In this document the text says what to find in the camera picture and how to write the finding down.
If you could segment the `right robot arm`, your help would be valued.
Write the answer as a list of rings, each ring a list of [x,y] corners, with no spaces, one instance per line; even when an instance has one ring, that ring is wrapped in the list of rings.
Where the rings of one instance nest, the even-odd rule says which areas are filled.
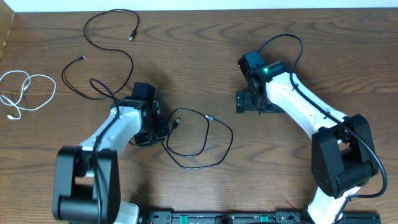
[[[382,169],[368,121],[347,116],[301,84],[284,62],[266,63],[258,51],[238,60],[248,87],[236,94],[236,111],[287,113],[311,140],[311,170],[317,184],[302,215],[305,223],[379,223],[379,215],[344,209]]]

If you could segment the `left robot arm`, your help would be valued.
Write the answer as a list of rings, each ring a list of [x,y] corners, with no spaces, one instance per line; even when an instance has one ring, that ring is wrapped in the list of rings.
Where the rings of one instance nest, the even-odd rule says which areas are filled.
[[[135,83],[131,96],[115,99],[106,121],[79,146],[56,158],[52,213],[68,223],[142,223],[140,208],[121,199],[118,158],[134,141],[162,142],[169,126],[159,114],[155,88]]]

